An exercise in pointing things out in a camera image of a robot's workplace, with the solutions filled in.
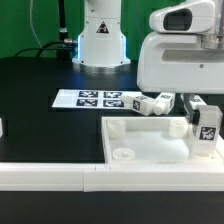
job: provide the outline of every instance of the black cable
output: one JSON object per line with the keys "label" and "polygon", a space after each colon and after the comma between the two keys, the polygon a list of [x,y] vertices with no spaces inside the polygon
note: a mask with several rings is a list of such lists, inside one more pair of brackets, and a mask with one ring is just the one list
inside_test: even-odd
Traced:
{"label": "black cable", "polygon": [[64,51],[64,50],[68,50],[68,51],[70,51],[70,50],[72,50],[73,48],[71,48],[71,49],[69,49],[69,48],[62,48],[62,49],[60,49],[60,48],[27,48],[27,49],[23,49],[23,50],[21,50],[21,51],[19,51],[19,52],[17,52],[15,55],[14,55],[14,57],[17,57],[18,55],[20,55],[21,53],[23,53],[23,52],[27,52],[27,51],[40,51],[41,50],[41,52],[43,52],[43,51]]}
{"label": "black cable", "polygon": [[36,58],[39,58],[39,57],[40,57],[40,55],[43,53],[43,49],[48,48],[48,47],[51,47],[51,46],[56,45],[56,44],[62,44],[62,43],[64,43],[63,40],[57,40],[57,41],[52,41],[52,42],[50,42],[50,43],[45,44],[45,45],[44,45],[42,48],[40,48],[40,50],[38,51],[38,53],[37,53],[37,55],[36,55]]}

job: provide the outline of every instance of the black table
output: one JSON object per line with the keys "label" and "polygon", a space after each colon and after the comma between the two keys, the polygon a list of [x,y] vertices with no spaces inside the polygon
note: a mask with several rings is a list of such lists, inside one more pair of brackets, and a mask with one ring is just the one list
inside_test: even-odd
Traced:
{"label": "black table", "polygon": [[[1,59],[0,162],[104,163],[101,117],[140,116],[124,110],[52,109],[61,88],[135,91],[136,64],[131,72],[105,76],[74,71],[71,62],[56,59]],[[2,224],[223,220],[223,192],[0,192]]]}

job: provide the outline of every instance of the black tabletop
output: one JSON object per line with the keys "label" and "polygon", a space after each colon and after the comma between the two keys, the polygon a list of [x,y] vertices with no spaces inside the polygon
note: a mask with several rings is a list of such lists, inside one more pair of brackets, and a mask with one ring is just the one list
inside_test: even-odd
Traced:
{"label": "black tabletop", "polygon": [[55,59],[0,60],[2,162],[103,163],[102,116],[131,111],[53,109],[59,89],[138,90],[136,65],[120,74],[85,74]]}

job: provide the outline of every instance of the robot logo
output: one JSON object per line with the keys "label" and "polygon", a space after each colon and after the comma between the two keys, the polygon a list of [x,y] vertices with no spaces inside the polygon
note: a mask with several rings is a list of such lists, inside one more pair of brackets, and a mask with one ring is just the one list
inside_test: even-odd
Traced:
{"label": "robot logo", "polygon": [[107,26],[105,24],[105,22],[103,21],[99,27],[99,29],[97,30],[97,33],[106,33],[109,34],[109,31],[107,29]]}

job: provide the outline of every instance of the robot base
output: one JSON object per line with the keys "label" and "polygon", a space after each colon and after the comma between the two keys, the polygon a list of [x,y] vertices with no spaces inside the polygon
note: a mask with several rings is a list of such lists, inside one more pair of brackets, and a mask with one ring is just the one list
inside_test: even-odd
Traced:
{"label": "robot base", "polygon": [[113,67],[97,67],[97,66],[84,65],[80,63],[73,63],[73,68],[87,73],[113,74],[128,71],[130,69],[130,65],[131,64],[122,64]]}

